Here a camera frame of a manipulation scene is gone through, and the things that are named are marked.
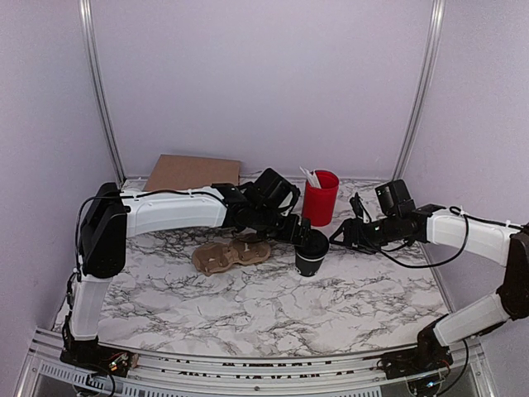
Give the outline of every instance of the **black cup lid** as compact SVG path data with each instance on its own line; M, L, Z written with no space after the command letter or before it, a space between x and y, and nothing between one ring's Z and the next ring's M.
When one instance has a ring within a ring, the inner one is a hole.
M296 252L306 259L320 259L329 251L329 239L319 230L312 229L304 246L297 246Z

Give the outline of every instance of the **cup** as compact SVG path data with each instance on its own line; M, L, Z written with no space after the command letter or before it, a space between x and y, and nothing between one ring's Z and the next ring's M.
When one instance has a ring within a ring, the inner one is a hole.
M303 277L313 277L329 252L329 240L319 230L312 229L303 246L296 246L296 269Z
M321 189L305 182L302 216L311 220L311 225L320 227L331 223L336 196L338 195L338 177L330 171L315 171Z

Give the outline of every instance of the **white plastic utensil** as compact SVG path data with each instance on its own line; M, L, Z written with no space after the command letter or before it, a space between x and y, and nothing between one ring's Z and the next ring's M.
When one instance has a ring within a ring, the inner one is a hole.
M309 170L303 167L299 167L299 169L307 177L308 184L310 184L313 188L318 188L318 189L322 188L322 186L320 185L320 181L318 180L317 175L314 174L314 172L310 172Z

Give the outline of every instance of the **marble tabletop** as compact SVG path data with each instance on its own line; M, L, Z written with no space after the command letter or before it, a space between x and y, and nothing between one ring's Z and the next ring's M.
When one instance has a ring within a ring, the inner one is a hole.
M291 179L303 191L301 179ZM129 181L141 187L144 180ZM359 192L380 216L374 187L380 182L342 179L328 236L352 215ZM296 210L299 212L303 198ZM311 278L294 267L294 250L271 242L262 264L235 265L206 277L191 262L208 242L228 242L231 232L186 228L127 241L126 266L109 286L99 337L124 347L208 356L321 356L396 347L447 313L429 269L409 270L386 258L331 246ZM425 264L418 246L395 253ZM60 310L54 330L67 314Z

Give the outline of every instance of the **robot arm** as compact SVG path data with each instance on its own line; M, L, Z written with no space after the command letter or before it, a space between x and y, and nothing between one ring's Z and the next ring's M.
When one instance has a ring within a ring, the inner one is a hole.
M402 239L409 244L417 241L463 247L506 268L504 282L496 291L424 328L411 351L384 355L382 367L388 378L436 369L441 360L451 361L449 345L492 332L509 319L529 316L528 226L484 221L435 204L415 208L401 180L378 187L376 193L386 218L366 222L365 209L356 195L351 200L356 219L344 221L331 237L332 243L371 254ZM341 234L343 240L337 241Z
M302 246L310 222L292 214L299 189L272 169L242 186L214 184L187 191L120 191L104 184L80 226L78 270L69 281L69 315L61 360L105 366L118 352L98 345L98 321L112 277L125 266L126 239L182 227L249 227L263 238ZM130 357L115 366L125 375Z

